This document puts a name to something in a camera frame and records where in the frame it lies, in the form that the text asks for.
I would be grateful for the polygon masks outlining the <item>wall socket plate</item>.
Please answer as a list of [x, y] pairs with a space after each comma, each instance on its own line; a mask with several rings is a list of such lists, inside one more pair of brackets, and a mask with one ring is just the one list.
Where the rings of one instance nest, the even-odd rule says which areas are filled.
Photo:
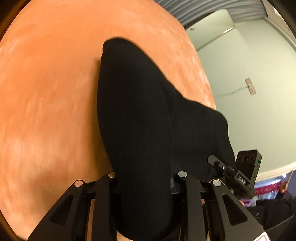
[[246, 78], [245, 79], [245, 83], [247, 85], [247, 88], [249, 90], [250, 95], [255, 95], [256, 94], [256, 90], [255, 90], [255, 87], [254, 87], [251, 79], [250, 78]]

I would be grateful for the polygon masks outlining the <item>orange velvet bed cover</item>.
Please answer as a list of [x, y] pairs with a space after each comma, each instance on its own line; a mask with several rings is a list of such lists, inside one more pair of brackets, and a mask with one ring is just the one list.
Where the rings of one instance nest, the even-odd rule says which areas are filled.
[[215, 107], [180, 22], [154, 1], [31, 1], [1, 40], [1, 211], [26, 239], [77, 179], [111, 170], [97, 120], [103, 43], [142, 48], [187, 99]]

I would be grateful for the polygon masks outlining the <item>grey striped curtain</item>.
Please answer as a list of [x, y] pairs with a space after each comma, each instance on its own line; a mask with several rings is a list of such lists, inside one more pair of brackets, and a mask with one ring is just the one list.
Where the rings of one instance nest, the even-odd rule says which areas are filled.
[[263, 2], [256, 0], [160, 0], [156, 3], [184, 28], [221, 9], [227, 10], [234, 23], [267, 17]]

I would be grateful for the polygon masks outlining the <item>black pants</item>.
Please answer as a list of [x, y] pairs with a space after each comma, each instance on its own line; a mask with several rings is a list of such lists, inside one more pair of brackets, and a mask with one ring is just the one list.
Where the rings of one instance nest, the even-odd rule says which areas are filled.
[[219, 174], [210, 155], [235, 167], [226, 118], [184, 98], [132, 42], [103, 44], [98, 121], [115, 173], [116, 228], [131, 240], [162, 240], [178, 225], [171, 196], [171, 165], [199, 180]]

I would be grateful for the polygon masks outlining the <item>white leaning board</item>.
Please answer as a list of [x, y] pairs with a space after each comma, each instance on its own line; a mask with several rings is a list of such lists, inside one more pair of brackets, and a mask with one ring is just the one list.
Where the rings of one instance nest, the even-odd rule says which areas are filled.
[[226, 9], [220, 9], [187, 28], [186, 33], [196, 50], [234, 29], [234, 22]]

